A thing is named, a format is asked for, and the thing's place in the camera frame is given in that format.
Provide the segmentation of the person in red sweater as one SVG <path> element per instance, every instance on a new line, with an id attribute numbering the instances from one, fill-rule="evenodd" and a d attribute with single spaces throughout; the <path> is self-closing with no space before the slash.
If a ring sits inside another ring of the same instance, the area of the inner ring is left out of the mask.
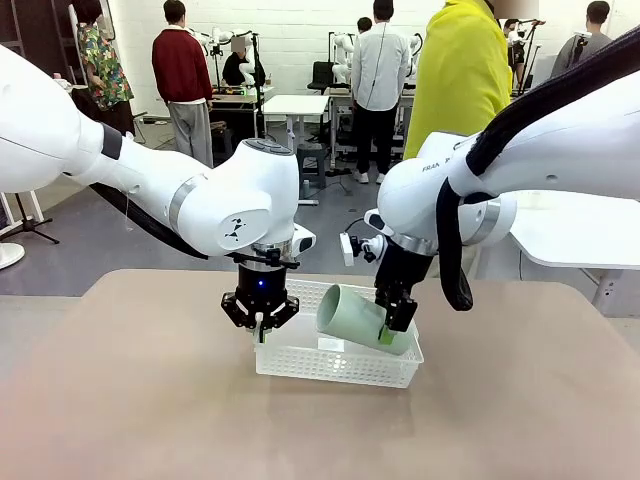
<path id="1" fill-rule="evenodd" d="M 186 29 L 181 0 L 165 0 L 163 11 L 167 27 L 152 44 L 157 90 L 169 110 L 177 150 L 212 167 L 212 85 L 203 48 Z"/>

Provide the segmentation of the white perforated plastic basket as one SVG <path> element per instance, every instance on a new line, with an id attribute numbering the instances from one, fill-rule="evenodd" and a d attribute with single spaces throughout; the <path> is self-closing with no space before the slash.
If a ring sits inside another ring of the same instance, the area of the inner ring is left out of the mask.
<path id="1" fill-rule="evenodd" d="M 399 389 L 409 386 L 424 362 L 414 323 L 407 331 L 404 354 L 374 350 L 317 330 L 316 313 L 328 283 L 289 278 L 286 287 L 299 299 L 299 312 L 268 333 L 263 343 L 254 343 L 258 374 Z"/>

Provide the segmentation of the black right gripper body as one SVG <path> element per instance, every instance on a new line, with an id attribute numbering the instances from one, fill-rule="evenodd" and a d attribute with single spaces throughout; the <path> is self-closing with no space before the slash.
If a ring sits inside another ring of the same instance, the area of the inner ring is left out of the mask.
<path id="1" fill-rule="evenodd" d="M 401 294 L 411 296 L 413 287 L 425 280 L 432 261 L 432 256 L 405 250 L 391 238 L 387 238 L 386 249 L 375 277 L 375 285 L 388 284 L 391 287 L 390 297 L 398 297 Z"/>

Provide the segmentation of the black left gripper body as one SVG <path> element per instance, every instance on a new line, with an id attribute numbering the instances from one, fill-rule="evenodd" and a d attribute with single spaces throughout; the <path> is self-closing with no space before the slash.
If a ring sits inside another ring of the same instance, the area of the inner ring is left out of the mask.
<path id="1" fill-rule="evenodd" d="M 287 299 L 286 269 L 258 271 L 240 265 L 236 299 L 246 309 L 277 309 Z"/>

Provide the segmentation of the seated person in black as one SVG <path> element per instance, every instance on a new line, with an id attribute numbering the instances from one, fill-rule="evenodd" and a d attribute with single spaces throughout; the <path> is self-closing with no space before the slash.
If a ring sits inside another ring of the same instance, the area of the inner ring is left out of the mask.
<path id="1" fill-rule="evenodd" d="M 261 88 L 266 75 L 259 60 L 257 39 L 252 32 L 234 34 L 229 40 L 231 53 L 225 61 L 223 80 L 231 87 Z"/>

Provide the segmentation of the person in black shorts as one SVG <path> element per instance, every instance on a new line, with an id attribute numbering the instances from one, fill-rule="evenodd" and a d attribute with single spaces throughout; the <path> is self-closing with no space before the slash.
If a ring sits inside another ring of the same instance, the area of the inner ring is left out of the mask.
<path id="1" fill-rule="evenodd" d="M 525 72 L 525 45 L 527 30 L 520 27 L 518 19 L 507 19 L 503 32 L 507 40 L 508 63 L 514 74 L 516 85 L 521 88 Z"/>

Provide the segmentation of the black office chair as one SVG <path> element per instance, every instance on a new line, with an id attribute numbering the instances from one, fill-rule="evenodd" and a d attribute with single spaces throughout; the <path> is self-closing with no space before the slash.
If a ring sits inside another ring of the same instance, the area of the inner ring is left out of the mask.
<path id="1" fill-rule="evenodd" d="M 319 91 L 321 95 L 334 83 L 333 62 L 315 61 L 312 66 L 312 80 L 307 85 L 309 90 Z"/>

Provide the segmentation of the grey step stool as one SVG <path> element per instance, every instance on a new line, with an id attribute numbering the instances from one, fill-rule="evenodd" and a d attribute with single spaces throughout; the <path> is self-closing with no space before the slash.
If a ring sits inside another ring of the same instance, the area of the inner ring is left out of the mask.
<path id="1" fill-rule="evenodd" d="M 300 184 L 309 182 L 325 188 L 327 149 L 320 143 L 302 142 L 297 147 L 296 158 Z"/>

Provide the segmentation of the white round stand base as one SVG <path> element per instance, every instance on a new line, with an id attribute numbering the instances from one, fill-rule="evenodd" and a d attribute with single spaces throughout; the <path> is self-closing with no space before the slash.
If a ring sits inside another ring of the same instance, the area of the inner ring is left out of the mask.
<path id="1" fill-rule="evenodd" d="M 22 245 L 16 243 L 0 242 L 0 270 L 9 268 L 25 256 L 25 249 Z"/>

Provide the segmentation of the dark shelf cabinet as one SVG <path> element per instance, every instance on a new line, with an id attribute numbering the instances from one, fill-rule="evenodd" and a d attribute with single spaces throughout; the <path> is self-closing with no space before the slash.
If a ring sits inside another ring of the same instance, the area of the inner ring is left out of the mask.
<path id="1" fill-rule="evenodd" d="M 0 44 L 49 75 L 59 73 L 84 84 L 74 27 L 72 0 L 0 0 Z"/>

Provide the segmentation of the black tripod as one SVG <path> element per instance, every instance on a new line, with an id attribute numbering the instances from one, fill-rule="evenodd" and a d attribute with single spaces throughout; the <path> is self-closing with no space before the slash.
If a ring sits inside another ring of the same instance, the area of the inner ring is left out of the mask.
<path id="1" fill-rule="evenodd" d="M 53 222 L 52 218 L 42 218 L 41 220 L 38 220 L 37 218 L 31 216 L 29 217 L 26 214 L 25 211 L 25 207 L 24 204 L 22 202 L 22 199 L 20 197 L 20 195 L 18 193 L 14 194 L 14 197 L 16 199 L 20 214 L 21 214 L 21 221 L 19 222 L 18 226 L 14 226 L 14 227 L 10 227 L 9 230 L 0 235 L 0 240 L 7 240 L 11 237 L 14 237 L 18 234 L 26 234 L 26 233 L 32 233 L 34 235 L 37 235 L 39 237 L 42 237 L 44 239 L 46 239 L 47 241 L 53 243 L 54 245 L 58 245 L 60 243 L 60 241 L 46 233 L 43 233 L 39 230 L 40 227 L 42 227 L 43 225 L 46 224 L 50 224 Z"/>

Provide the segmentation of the person in floral shirt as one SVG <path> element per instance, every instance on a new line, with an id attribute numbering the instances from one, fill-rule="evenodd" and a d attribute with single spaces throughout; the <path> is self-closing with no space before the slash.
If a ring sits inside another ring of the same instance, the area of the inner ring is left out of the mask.
<path id="1" fill-rule="evenodd" d="M 97 119 L 124 136 L 134 136 L 130 101 L 133 92 L 112 41 L 100 26 L 99 0 L 72 0 L 77 19 L 78 48 Z"/>

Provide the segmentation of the black vertical stand pole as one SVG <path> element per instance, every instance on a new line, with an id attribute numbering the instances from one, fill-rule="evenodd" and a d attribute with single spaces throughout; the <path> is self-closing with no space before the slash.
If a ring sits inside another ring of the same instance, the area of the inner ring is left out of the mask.
<path id="1" fill-rule="evenodd" d="M 256 90 L 256 136 L 258 138 L 265 138 L 265 118 L 263 112 L 263 93 L 262 86 L 260 81 L 264 78 L 263 72 L 260 70 L 260 57 L 259 57 L 259 49 L 258 49 L 258 37 L 259 35 L 255 32 L 251 34 L 252 37 L 252 46 L 254 53 L 254 80 L 255 80 L 255 90 Z"/>

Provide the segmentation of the pale green cup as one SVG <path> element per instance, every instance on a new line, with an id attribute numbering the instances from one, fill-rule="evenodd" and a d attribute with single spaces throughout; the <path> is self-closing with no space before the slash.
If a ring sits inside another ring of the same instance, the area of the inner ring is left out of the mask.
<path id="1" fill-rule="evenodd" d="M 415 331 L 393 333 L 385 324 L 387 311 L 353 288 L 335 284 L 323 296 L 316 314 L 319 333 L 391 355 L 404 355 L 416 340 Z"/>

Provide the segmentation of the person in white shirt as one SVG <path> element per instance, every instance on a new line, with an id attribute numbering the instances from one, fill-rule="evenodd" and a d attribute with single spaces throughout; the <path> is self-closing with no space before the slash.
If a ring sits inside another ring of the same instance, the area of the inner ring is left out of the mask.
<path id="1" fill-rule="evenodd" d="M 397 108 L 409 68 L 407 38 L 390 24 L 393 0 L 374 0 L 372 27 L 354 47 L 351 93 L 357 147 L 355 179 L 369 182 L 372 158 L 382 183 L 389 172 Z"/>

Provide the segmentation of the person in grey top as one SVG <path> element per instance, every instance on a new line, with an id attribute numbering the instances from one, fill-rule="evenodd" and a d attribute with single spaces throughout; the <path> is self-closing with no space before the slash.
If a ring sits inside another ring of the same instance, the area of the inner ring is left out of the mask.
<path id="1" fill-rule="evenodd" d="M 606 0 L 593 0 L 588 5 L 585 29 L 590 36 L 583 38 L 580 35 L 574 35 L 563 45 L 554 62 L 551 78 L 563 74 L 573 65 L 593 56 L 612 42 L 612 39 L 601 31 L 609 13 L 610 5 Z"/>

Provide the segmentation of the small white table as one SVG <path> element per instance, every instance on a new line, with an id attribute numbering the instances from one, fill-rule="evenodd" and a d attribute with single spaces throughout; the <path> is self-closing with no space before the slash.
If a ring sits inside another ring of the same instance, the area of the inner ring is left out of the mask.
<path id="1" fill-rule="evenodd" d="M 308 197 L 309 182 L 300 184 L 298 161 L 296 158 L 297 147 L 304 140 L 304 119 L 306 117 L 320 117 L 328 105 L 327 96 L 312 95 L 276 95 L 264 105 L 266 116 L 284 115 L 286 117 L 287 146 L 276 144 L 276 152 L 268 152 L 268 169 L 278 175 L 287 178 L 287 185 L 292 188 L 293 171 L 297 168 L 299 186 L 299 206 L 318 206 L 317 199 Z"/>

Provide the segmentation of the large white desk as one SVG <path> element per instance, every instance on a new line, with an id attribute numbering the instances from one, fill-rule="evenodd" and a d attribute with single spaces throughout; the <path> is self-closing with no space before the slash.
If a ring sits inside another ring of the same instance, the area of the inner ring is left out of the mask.
<path id="1" fill-rule="evenodd" d="M 640 319 L 640 201 L 523 191 L 510 235 L 532 262 L 590 271 L 593 305 L 606 316 Z"/>

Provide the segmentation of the cluttered wooden work table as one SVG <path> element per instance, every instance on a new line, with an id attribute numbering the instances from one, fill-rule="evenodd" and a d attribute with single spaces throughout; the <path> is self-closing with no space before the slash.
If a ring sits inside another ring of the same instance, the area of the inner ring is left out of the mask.
<path id="1" fill-rule="evenodd" d="M 262 87 L 263 107 L 274 92 L 273 86 Z M 237 140 L 257 137 L 255 89 L 242 88 L 233 94 L 215 92 L 212 105 L 212 110 L 209 112 L 211 124 L 224 122 Z"/>

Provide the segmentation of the person in yellow jacket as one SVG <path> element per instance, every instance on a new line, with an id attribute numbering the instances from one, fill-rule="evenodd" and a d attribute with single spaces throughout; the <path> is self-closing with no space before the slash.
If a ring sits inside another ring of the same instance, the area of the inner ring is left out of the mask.
<path id="1" fill-rule="evenodd" d="M 429 21 L 403 167 L 417 170 L 432 133 L 473 137 L 509 105 L 512 73 L 497 8 L 498 0 L 445 0 Z"/>

